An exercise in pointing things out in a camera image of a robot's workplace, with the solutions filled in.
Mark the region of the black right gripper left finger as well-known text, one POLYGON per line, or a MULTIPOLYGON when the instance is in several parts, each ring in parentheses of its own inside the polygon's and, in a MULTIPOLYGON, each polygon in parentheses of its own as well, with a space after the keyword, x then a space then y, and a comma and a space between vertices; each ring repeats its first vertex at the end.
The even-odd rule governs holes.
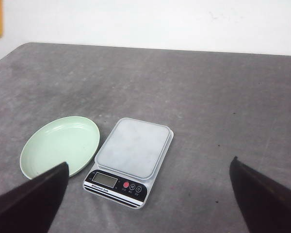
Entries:
POLYGON ((0 233, 47 233, 63 201, 69 168, 63 162, 0 196, 0 233))

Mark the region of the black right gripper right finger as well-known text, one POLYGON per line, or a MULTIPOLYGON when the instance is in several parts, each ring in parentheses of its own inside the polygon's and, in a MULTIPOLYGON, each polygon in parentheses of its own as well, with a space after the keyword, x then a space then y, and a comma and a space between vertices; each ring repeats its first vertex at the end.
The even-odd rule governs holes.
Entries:
POLYGON ((234 157, 229 167, 236 202, 251 233, 291 233, 291 190, 234 157))

